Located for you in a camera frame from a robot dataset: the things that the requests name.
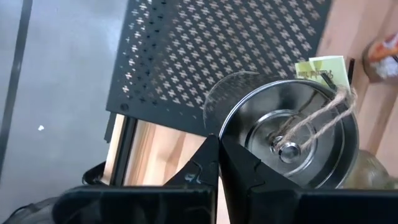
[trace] glass jar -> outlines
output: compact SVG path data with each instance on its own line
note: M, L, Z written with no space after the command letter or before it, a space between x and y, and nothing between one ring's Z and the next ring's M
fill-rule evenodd
M381 162L368 151L359 150L344 189L398 189L398 179L391 177Z

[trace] paper tag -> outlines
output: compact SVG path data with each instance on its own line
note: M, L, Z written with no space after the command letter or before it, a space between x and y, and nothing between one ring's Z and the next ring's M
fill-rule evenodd
M321 73L325 73L335 85L343 85L349 88L343 56L309 58L307 62L297 62L295 68L296 78L304 78L328 86L321 76Z

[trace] tin lid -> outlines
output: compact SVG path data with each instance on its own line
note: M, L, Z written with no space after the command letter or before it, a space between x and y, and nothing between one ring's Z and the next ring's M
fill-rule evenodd
M347 110L345 104L316 117L298 131L280 150L276 143L288 130L326 105L335 92L308 80L284 80L263 85L234 106L220 130L220 136L234 137L265 165L302 187L338 187L356 158L358 129L354 116L343 118L310 147L300 149L335 116Z

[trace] black metal frame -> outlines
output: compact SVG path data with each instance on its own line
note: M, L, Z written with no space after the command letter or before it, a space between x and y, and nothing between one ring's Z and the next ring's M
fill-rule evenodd
M19 28L18 28L16 46L14 51L14 60L12 61L12 68L8 84L6 103L4 105L4 112L2 115L1 128L0 128L0 177L2 172L2 166L4 164L4 159L6 156L8 138L10 135L12 114L14 112L14 105L17 97L17 89L19 83L19 76L21 74L22 60L24 59L27 30L29 28L32 5L33 5L33 0L23 1L21 18L19 19Z
M106 143L111 142L113 126L115 121L116 121L116 113L111 112L111 114L109 115L108 124L106 125L105 136L104 136L104 140L106 141Z
M109 181L112 186L123 186L136 128L137 119L125 117L114 158L111 180Z

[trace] black plastic part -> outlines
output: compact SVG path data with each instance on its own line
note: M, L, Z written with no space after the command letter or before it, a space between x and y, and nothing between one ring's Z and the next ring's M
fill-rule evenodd
M3 224L54 223L51 210L58 197L47 198L41 202L24 205L15 210Z
M116 113L110 113L104 136L104 140L106 141L106 143L111 142L113 126L115 121L116 121Z
M215 135L210 135L200 146L187 164L165 185L209 185L218 186L218 151L219 142Z
M295 223L398 223L398 192L387 190L303 190Z
M85 185L104 184L101 181L101 178L104 174L105 163L106 163L106 161L104 161L104 162L98 164L97 166L94 166L93 168L86 171L83 174L83 177L81 178L82 184L85 184Z
M353 76L354 76L354 67L355 67L355 59L351 59L349 61L349 66L348 66L348 83L351 84L353 82Z
M83 186L64 193L54 205L55 223L215 223L213 187Z
M267 210L255 209L264 203L254 199L264 192L300 188L228 136L220 149L220 167L231 224L251 223L253 218L269 220Z
M328 77L327 74L321 73L321 77L326 82L326 84L329 86L329 88L331 88L332 90L337 90L337 86L333 83L333 81Z
M116 151L111 180L109 181L112 186L123 186L136 126L137 119L135 118L126 117L123 121L118 150Z

